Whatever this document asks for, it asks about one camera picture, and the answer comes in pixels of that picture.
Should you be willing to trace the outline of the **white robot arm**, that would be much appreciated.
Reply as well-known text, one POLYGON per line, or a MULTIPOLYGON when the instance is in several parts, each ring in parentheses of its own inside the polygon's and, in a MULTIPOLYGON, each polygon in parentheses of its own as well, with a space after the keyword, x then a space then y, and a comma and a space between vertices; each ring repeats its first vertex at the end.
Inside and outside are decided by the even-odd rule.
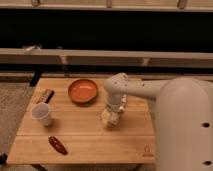
POLYGON ((213 83, 190 77, 131 81, 124 73, 105 80, 107 108, 122 97, 155 102, 156 171, 213 171, 213 83))

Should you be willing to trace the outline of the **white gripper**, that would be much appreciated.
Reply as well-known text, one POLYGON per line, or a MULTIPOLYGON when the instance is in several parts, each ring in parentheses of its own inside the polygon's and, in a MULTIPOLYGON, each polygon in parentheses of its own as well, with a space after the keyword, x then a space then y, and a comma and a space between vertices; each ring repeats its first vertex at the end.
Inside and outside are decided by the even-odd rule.
POLYGON ((102 120, 104 122, 109 122, 112 118, 112 112, 122 113, 125 109, 127 103, 127 95, 120 94, 109 94, 107 96, 106 106, 107 109, 104 109, 102 113, 102 120))

